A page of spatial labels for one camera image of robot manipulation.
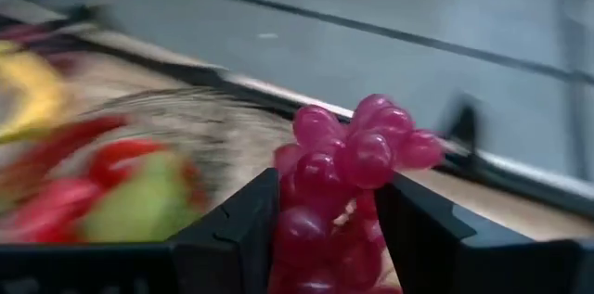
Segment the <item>gray floor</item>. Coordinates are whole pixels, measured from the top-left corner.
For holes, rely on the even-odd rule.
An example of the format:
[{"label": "gray floor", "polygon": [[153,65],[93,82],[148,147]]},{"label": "gray floor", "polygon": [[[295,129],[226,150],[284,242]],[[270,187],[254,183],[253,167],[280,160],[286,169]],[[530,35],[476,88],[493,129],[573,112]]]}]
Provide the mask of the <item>gray floor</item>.
[{"label": "gray floor", "polygon": [[[81,0],[38,0],[69,6]],[[554,0],[272,0],[560,68]],[[115,0],[138,38],[332,104],[387,93],[423,127],[460,94],[482,102],[484,149],[574,174],[559,78],[233,0]],[[594,91],[587,90],[588,103]],[[594,111],[588,114],[594,127]],[[594,156],[594,139],[587,141]]]}]

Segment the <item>grape cluster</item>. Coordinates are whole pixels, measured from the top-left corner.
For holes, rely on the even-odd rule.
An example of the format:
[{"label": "grape cluster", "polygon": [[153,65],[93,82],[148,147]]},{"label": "grape cluster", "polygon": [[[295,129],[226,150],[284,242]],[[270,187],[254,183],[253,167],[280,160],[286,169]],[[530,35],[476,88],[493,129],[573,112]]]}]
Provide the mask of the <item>grape cluster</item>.
[{"label": "grape cluster", "polygon": [[348,125],[326,109],[303,107],[293,133],[297,142],[274,154],[280,214],[268,294],[398,293],[376,287],[386,243],[373,190],[394,171],[437,164],[437,138],[415,129],[410,115],[383,95],[363,99]]}]

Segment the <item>grape bunch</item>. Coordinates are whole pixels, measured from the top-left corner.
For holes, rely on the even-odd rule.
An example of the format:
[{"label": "grape bunch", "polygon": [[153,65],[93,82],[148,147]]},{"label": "grape bunch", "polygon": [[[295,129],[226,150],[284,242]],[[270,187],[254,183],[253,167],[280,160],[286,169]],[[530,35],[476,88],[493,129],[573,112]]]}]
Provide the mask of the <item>grape bunch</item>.
[{"label": "grape bunch", "polygon": [[394,171],[437,164],[437,138],[415,129],[384,95],[363,99],[348,125],[319,106],[303,107],[293,133],[297,142],[274,154],[280,214],[268,294],[399,293],[376,287],[386,243],[373,190]]}]

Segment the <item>banana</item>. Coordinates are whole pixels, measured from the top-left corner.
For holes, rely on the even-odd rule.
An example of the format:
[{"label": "banana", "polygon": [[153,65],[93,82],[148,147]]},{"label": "banana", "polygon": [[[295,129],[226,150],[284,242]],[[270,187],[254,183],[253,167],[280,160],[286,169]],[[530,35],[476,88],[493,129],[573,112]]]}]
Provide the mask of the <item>banana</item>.
[{"label": "banana", "polygon": [[0,41],[0,82],[14,87],[20,98],[17,109],[0,125],[0,145],[37,136],[61,122],[66,84],[43,58]]}]

